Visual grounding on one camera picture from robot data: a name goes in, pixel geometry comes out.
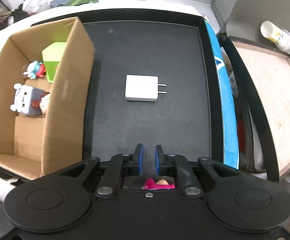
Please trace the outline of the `magenta hooded figurine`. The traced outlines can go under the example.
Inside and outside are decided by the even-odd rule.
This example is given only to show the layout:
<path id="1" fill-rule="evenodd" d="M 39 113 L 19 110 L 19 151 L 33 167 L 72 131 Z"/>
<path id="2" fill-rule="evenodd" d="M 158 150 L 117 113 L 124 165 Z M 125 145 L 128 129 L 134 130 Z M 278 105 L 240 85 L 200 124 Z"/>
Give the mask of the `magenta hooded figurine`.
<path id="1" fill-rule="evenodd" d="M 153 178 L 148 178 L 144 185 L 142 186 L 143 190 L 169 190 L 175 189 L 174 183 L 169 183 L 165 179 L 160 179 L 155 181 Z"/>

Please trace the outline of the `white purple cube toy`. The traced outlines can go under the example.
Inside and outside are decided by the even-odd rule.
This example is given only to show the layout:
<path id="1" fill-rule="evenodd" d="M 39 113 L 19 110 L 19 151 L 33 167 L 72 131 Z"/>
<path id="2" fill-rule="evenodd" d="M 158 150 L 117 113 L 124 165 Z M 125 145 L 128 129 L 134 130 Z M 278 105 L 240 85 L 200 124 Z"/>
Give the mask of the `white purple cube toy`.
<path id="1" fill-rule="evenodd" d="M 13 86 L 15 90 L 14 102 L 10 105 L 10 110 L 25 115 L 41 115 L 40 109 L 34 109 L 31 106 L 31 102 L 34 100 L 40 100 L 45 90 L 39 89 L 33 86 L 22 85 L 21 83 L 15 83 Z"/>

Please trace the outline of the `brown cardboard box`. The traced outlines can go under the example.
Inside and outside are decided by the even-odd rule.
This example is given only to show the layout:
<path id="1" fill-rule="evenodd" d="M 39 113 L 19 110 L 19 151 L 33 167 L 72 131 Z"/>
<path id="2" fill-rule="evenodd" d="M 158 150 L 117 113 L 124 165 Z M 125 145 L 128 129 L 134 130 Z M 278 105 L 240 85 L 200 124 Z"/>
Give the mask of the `brown cardboard box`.
<path id="1" fill-rule="evenodd" d="M 95 48 L 79 18 L 9 36 L 0 52 L 0 167 L 34 180 L 82 159 Z"/>

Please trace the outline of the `white power adapter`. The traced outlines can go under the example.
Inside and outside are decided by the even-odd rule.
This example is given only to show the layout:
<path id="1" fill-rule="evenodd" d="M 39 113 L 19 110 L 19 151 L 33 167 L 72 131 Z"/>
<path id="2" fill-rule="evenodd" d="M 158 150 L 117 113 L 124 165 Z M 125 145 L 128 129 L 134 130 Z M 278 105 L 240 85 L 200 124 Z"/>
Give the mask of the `white power adapter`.
<path id="1" fill-rule="evenodd" d="M 166 86 L 166 84 L 159 84 L 157 76 L 127 75 L 125 99 L 127 101 L 155 102 L 159 94 L 167 94 L 166 91 L 159 91 L 159 87 Z"/>

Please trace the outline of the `blue red figurine keychain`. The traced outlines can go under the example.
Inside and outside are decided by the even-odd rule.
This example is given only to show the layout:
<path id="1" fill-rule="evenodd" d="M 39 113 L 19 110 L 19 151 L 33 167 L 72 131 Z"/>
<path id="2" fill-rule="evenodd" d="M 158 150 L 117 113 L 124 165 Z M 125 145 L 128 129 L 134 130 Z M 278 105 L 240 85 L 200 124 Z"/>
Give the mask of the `blue red figurine keychain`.
<path id="1" fill-rule="evenodd" d="M 24 79 L 34 80 L 37 77 L 43 78 L 46 73 L 46 68 L 44 63 L 33 61 L 30 64 L 24 65 L 22 67 L 22 77 Z"/>

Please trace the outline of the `green hexagonal box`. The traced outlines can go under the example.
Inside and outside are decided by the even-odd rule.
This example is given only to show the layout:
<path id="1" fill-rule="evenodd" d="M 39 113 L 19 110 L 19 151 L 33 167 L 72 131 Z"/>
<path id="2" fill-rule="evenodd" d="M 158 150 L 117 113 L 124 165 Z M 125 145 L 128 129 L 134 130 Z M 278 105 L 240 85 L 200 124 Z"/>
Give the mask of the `green hexagonal box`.
<path id="1" fill-rule="evenodd" d="M 57 66 L 61 61 L 66 46 L 66 42 L 54 42 L 42 50 L 43 64 L 49 83 L 53 83 L 54 81 Z"/>

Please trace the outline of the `blue flat package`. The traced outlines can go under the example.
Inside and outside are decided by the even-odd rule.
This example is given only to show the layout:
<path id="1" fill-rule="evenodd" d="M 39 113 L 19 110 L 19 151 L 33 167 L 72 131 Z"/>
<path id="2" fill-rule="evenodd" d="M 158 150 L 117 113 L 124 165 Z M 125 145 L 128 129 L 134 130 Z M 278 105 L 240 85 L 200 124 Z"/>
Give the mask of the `blue flat package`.
<path id="1" fill-rule="evenodd" d="M 223 158 L 222 162 L 232 168 L 239 168 L 239 144 L 235 117 L 234 100 L 220 44 L 212 26 L 205 21 L 211 42 L 221 100 Z"/>

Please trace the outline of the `black shallow tray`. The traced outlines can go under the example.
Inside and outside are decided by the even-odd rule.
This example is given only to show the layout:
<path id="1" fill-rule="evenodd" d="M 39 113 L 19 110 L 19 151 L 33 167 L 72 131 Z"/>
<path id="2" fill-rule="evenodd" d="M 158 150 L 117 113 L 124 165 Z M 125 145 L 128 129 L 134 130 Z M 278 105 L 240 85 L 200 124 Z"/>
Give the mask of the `black shallow tray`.
<path id="1" fill-rule="evenodd" d="M 213 29 L 198 15 L 155 9 L 101 9 L 74 14 L 95 47 L 84 77 L 82 120 L 50 123 L 49 158 L 67 165 L 109 160 L 161 145 L 188 160 L 223 159 L 223 120 Z"/>

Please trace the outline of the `white plastic bag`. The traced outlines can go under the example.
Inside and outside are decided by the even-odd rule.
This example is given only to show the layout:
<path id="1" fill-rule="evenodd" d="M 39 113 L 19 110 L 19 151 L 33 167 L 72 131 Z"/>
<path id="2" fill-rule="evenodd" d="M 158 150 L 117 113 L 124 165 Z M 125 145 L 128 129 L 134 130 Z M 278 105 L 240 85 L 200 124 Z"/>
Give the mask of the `white plastic bag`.
<path id="1" fill-rule="evenodd" d="M 50 3 L 53 0 L 25 0 L 22 10 L 29 15 L 37 14 L 51 8 Z"/>

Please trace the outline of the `green cartoon cushion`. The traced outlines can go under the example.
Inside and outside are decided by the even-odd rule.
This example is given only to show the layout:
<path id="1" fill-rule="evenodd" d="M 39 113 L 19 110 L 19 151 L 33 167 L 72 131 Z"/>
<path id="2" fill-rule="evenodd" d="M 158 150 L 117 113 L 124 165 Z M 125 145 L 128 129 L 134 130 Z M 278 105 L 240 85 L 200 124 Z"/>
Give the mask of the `green cartoon cushion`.
<path id="1" fill-rule="evenodd" d="M 70 0 L 64 4 L 65 7 L 67 6 L 79 6 L 88 3 L 98 3 L 99 0 Z"/>

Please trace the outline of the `stacked paper cups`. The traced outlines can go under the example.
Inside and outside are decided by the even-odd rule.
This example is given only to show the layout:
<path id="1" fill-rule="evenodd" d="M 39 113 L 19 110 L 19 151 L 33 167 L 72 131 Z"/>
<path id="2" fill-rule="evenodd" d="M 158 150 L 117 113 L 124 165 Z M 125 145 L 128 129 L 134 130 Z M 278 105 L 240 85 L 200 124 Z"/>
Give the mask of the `stacked paper cups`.
<path id="1" fill-rule="evenodd" d="M 273 42 L 280 50 L 290 50 L 290 34 L 283 31 L 270 21 L 262 22 L 260 26 L 261 35 Z"/>

